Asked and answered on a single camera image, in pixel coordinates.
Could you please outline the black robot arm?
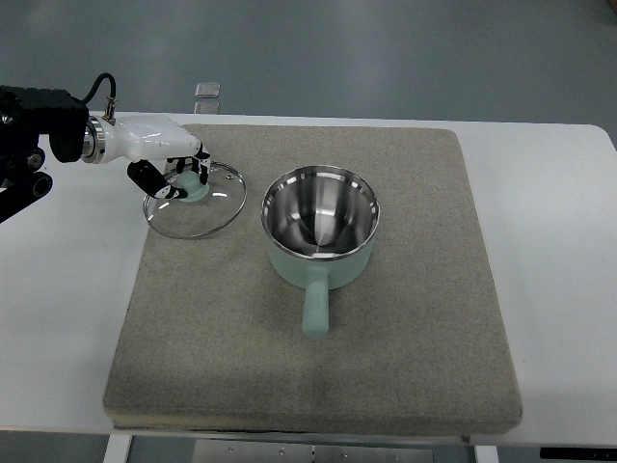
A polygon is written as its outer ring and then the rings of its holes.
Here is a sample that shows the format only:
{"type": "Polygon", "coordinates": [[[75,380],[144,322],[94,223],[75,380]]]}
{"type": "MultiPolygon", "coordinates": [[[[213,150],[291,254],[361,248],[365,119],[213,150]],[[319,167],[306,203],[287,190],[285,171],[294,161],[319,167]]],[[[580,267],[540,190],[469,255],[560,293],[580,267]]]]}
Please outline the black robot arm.
{"type": "Polygon", "coordinates": [[[1,87],[1,220],[6,221],[52,188],[53,179],[42,171],[45,152],[40,136],[49,137],[55,158],[62,163],[80,159],[95,163],[105,149],[105,123],[115,122],[117,84],[109,72],[97,76],[83,98],[66,90],[1,87]],[[110,92],[102,119],[90,115],[88,103],[100,84],[110,92]]]}

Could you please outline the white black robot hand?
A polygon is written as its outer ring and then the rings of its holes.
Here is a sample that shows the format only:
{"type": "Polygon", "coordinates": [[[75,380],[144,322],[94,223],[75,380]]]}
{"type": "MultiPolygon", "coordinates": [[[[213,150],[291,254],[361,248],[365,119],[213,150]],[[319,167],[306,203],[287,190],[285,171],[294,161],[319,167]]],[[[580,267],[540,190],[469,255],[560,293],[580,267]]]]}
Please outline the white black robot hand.
{"type": "Polygon", "coordinates": [[[129,178],[155,199],[192,203],[209,191],[211,156],[201,140],[166,116],[131,116],[112,123],[91,116],[81,159],[129,160],[129,178]]]}

